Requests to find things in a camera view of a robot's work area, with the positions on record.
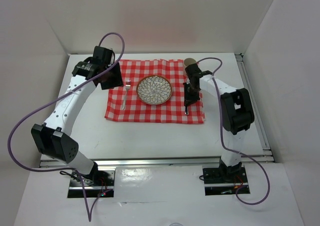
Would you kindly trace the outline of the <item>beige cup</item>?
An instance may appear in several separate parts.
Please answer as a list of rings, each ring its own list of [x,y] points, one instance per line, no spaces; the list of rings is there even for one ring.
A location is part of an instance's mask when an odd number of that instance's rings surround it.
[[[193,58],[186,58],[184,59],[183,61],[183,75],[185,77],[187,77],[187,73],[186,73],[186,68],[189,66],[189,65],[192,65],[192,64],[196,64],[197,61]]]

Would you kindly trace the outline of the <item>red white checkered cloth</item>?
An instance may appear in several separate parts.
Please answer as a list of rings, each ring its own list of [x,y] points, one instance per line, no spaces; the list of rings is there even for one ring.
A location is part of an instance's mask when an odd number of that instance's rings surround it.
[[[188,107],[185,115],[184,75],[182,59],[165,60],[121,60],[120,69],[124,81],[131,81],[127,94],[125,109],[122,102],[126,93],[124,87],[108,91],[105,119],[115,122],[177,123],[203,124],[205,113],[202,101]],[[160,75],[167,78],[172,85],[171,98],[161,105],[148,105],[137,96],[136,86],[146,76]]]

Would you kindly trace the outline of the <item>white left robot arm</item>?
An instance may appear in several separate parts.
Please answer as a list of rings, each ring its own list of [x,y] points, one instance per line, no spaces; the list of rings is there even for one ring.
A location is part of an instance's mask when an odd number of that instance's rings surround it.
[[[76,169],[87,185],[111,183],[110,174],[100,171],[97,163],[79,151],[79,144],[71,138],[73,125],[90,94],[101,85],[103,90],[123,86],[119,63],[111,49],[96,46],[93,55],[78,62],[65,92],[52,114],[42,125],[35,124],[31,134],[38,151]]]

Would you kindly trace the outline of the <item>floral patterned ceramic bowl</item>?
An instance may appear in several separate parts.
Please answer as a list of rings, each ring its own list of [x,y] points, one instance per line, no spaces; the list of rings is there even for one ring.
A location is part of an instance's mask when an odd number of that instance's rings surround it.
[[[139,81],[136,93],[142,102],[148,105],[160,105],[171,98],[173,88],[167,78],[150,75]]]

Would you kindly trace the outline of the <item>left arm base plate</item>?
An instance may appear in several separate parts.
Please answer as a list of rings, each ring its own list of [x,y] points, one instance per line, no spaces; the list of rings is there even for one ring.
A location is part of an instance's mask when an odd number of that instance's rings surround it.
[[[60,175],[68,176],[69,188],[68,198],[84,198],[82,185],[85,189],[87,198],[95,198],[97,196],[108,198],[114,196],[115,171],[102,171],[102,176],[94,181],[85,178],[83,175],[79,177],[75,171],[71,173],[61,170]]]

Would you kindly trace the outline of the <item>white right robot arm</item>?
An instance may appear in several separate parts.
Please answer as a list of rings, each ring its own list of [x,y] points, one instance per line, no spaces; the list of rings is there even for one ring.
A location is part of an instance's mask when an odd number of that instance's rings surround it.
[[[245,88],[235,88],[216,78],[211,71],[202,71],[194,59],[185,59],[183,66],[187,76],[183,83],[186,115],[189,106],[200,100],[201,90],[218,99],[221,135],[227,133],[229,145],[222,146],[224,152],[212,179],[229,182],[241,171],[244,136],[255,120],[250,94]]]

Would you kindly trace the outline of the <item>silver fork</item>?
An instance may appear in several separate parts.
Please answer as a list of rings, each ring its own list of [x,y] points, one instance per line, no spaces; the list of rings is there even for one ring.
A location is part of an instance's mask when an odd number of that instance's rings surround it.
[[[125,95],[124,95],[124,99],[122,101],[122,105],[121,105],[121,109],[124,110],[126,107],[126,101],[127,101],[127,96],[128,96],[128,91],[131,88],[132,82],[130,79],[126,80],[125,82]]]

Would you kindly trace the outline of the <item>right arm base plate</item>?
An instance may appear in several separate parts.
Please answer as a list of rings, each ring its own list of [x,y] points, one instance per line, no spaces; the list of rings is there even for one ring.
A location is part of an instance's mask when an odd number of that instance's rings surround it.
[[[205,195],[250,194],[248,178],[244,167],[237,173],[222,176],[218,168],[203,168],[199,180],[204,182]]]

